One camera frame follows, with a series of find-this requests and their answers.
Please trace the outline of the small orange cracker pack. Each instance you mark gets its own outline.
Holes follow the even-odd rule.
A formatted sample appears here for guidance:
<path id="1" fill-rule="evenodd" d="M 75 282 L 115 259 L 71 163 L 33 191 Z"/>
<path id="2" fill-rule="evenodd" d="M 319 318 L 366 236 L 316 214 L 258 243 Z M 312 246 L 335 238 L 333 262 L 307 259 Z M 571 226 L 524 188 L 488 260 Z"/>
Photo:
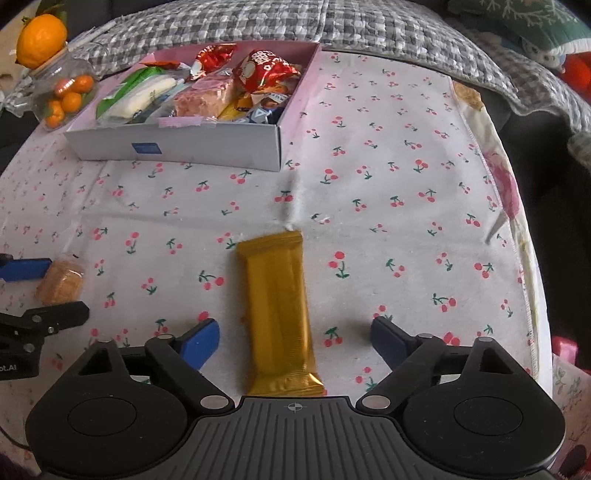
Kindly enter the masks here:
<path id="1" fill-rule="evenodd" d="M 84 273 L 76 261 L 54 261 L 37 287 L 36 298 L 45 306 L 77 301 L 84 286 Z"/>

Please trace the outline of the gold bar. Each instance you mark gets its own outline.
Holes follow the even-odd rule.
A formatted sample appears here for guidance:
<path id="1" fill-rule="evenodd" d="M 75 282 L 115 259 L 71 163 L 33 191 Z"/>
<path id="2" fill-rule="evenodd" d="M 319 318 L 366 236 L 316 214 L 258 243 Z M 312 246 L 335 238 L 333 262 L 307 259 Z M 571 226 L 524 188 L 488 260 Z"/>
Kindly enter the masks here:
<path id="1" fill-rule="evenodd" d="M 238 244 L 245 271 L 251 396 L 318 397 L 318 375 L 304 286 L 304 239 L 287 231 Z"/>

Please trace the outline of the clear white cracker pack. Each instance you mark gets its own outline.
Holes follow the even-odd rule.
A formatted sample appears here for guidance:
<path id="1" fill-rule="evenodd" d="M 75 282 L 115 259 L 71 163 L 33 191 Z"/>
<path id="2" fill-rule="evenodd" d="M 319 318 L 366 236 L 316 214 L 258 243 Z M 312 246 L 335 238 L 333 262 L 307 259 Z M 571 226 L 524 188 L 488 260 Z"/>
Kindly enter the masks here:
<path id="1" fill-rule="evenodd" d="M 143 111 L 158 96 L 172 89 L 177 80 L 169 75 L 156 75 L 143 81 L 130 92 L 123 95 L 108 111 L 116 118 L 131 119 L 137 112 Z"/>

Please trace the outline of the green snack pack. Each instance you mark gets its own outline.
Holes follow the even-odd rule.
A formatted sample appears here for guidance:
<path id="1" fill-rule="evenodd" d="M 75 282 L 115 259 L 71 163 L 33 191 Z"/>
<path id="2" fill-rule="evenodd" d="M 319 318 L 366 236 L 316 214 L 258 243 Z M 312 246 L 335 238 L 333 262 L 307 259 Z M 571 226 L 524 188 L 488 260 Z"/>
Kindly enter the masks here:
<path id="1" fill-rule="evenodd" d="M 95 119 L 98 120 L 109 108 L 130 93 L 133 88 L 163 72 L 164 70 L 161 67 L 144 66 L 127 75 L 108 95 L 98 102 L 95 110 Z"/>

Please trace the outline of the blue white truffle pack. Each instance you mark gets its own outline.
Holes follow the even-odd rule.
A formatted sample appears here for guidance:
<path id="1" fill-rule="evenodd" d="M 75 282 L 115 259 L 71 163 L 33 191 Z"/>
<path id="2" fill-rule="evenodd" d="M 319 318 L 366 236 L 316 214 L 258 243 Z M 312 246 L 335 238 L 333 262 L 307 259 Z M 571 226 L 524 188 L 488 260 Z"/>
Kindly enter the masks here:
<path id="1" fill-rule="evenodd" d="M 283 110 L 283 105 L 263 107 L 262 104 L 256 104 L 242 118 L 236 120 L 236 122 L 274 125 L 279 121 Z"/>

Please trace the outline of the pink nougat snack pack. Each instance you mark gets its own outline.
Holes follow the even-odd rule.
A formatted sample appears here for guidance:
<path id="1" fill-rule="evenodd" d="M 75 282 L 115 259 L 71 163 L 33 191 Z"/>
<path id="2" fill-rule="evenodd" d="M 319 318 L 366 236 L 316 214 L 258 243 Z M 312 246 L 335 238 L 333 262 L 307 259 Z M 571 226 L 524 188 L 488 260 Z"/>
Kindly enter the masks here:
<path id="1" fill-rule="evenodd" d="M 159 127 L 198 126 L 215 122 L 238 94 L 232 77 L 201 78 L 174 97 L 175 116 L 159 118 Z"/>

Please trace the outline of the red candy pack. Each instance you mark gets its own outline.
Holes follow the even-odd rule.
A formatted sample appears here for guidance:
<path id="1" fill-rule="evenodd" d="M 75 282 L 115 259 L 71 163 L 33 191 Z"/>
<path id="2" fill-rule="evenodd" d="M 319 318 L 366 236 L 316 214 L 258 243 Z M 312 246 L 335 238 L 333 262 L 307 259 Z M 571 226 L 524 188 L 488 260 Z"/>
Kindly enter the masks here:
<path id="1" fill-rule="evenodd" d="M 228 64 L 236 49 L 238 49 L 238 46 L 235 43 L 213 44 L 204 47 L 193 60 L 189 71 L 189 80 L 198 80 L 221 69 L 221 67 Z"/>
<path id="2" fill-rule="evenodd" d="M 232 69 L 232 74 L 246 92 L 254 93 L 298 76 L 300 71 L 273 51 L 252 50 Z"/>

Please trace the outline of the white blue bread pack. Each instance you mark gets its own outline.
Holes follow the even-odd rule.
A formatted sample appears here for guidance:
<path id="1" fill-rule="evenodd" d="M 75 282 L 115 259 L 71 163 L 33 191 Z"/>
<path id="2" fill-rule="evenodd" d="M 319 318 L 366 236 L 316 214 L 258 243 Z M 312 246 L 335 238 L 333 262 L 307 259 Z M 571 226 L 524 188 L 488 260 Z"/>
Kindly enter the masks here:
<path id="1" fill-rule="evenodd" d="M 174 97 L 193 84 L 188 78 L 177 79 L 169 90 L 159 94 L 142 113 L 142 123 L 156 123 L 159 118 L 175 116 Z"/>

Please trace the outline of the yellow orange biscuit pack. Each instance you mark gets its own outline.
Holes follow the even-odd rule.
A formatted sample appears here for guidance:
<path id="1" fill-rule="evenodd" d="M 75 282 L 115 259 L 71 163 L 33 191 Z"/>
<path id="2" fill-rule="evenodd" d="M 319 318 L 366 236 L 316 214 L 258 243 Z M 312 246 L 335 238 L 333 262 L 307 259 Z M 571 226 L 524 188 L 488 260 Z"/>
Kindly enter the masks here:
<path id="1" fill-rule="evenodd" d="M 248 122 L 247 115 L 252 107 L 252 95 L 249 92 L 240 93 L 223 109 L 217 120 L 221 122 Z"/>

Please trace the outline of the orange white biscuit pack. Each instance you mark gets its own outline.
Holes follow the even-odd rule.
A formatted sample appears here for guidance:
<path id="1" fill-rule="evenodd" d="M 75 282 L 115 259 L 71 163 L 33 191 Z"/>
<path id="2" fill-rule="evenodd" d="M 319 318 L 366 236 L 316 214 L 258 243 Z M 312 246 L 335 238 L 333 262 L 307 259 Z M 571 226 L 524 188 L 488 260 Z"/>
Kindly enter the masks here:
<path id="1" fill-rule="evenodd" d="M 300 78 L 290 77 L 280 80 L 274 85 L 263 87 L 263 89 L 252 93 L 252 105 L 260 104 L 267 99 L 276 103 L 288 100 L 296 90 L 298 82 L 300 82 Z"/>

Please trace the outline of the cherry print tablecloth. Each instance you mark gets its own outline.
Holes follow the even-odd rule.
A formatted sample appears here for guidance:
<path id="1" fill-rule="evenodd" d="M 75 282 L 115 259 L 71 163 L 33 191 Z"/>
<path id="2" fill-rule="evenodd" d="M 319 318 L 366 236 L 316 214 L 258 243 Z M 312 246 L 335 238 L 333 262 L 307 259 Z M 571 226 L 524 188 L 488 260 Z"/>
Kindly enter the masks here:
<path id="1" fill-rule="evenodd" d="M 483 94 L 406 63 L 325 52 L 280 172 L 152 159 L 80 160 L 35 130 L 1 178 L 1 248 L 78 256 L 90 318 L 47 339 L 39 375 L 1 386 L 1 451 L 89 346 L 140 345 L 214 318 L 205 375 L 245 392 L 249 335 L 239 242 L 304 236 L 318 373 L 358 398 L 386 374 L 373 317 L 453 345 L 495 338 L 552 386 L 549 326 L 524 209 Z"/>

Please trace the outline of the large orange fruit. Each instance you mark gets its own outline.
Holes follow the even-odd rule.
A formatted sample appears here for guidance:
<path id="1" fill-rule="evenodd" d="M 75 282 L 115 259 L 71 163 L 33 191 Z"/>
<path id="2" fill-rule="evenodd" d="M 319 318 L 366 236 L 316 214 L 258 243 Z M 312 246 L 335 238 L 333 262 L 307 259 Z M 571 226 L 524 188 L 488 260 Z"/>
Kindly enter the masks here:
<path id="1" fill-rule="evenodd" d="M 65 45 L 67 29 L 52 14 L 31 19 L 22 29 L 16 44 L 16 62 L 34 70 L 58 53 Z"/>

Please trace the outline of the grey checkered blanket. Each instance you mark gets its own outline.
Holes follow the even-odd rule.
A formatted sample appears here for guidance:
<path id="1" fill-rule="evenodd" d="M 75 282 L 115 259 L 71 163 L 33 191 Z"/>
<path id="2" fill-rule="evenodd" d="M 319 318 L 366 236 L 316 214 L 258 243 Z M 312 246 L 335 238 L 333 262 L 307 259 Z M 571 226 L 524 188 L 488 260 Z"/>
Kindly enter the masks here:
<path id="1" fill-rule="evenodd" d="M 502 95 L 518 115 L 564 118 L 571 155 L 590 163 L 590 107 L 541 65 L 410 1 L 172 1 L 98 27 L 74 49 L 100 75 L 190 43 L 297 40 L 412 62 Z"/>

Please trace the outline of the orange plush toy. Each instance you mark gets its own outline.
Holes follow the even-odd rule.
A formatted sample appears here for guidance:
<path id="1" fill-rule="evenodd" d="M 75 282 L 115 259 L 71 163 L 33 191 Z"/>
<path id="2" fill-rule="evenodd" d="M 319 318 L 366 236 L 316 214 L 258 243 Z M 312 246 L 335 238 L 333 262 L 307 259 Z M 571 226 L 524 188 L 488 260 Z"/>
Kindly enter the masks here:
<path id="1" fill-rule="evenodd" d="M 559 77 L 584 100 L 591 99 L 591 53 L 567 55 Z"/>

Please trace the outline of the green embroidered pillow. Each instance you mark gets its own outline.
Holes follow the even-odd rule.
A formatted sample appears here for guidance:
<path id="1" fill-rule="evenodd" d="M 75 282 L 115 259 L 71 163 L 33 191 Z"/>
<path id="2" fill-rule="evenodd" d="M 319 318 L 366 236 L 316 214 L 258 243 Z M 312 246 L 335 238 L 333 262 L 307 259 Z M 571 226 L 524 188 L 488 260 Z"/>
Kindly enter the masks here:
<path id="1" fill-rule="evenodd" d="M 499 21 L 552 55 L 590 51 L 590 27 L 561 1 L 450 1 L 448 9 Z"/>

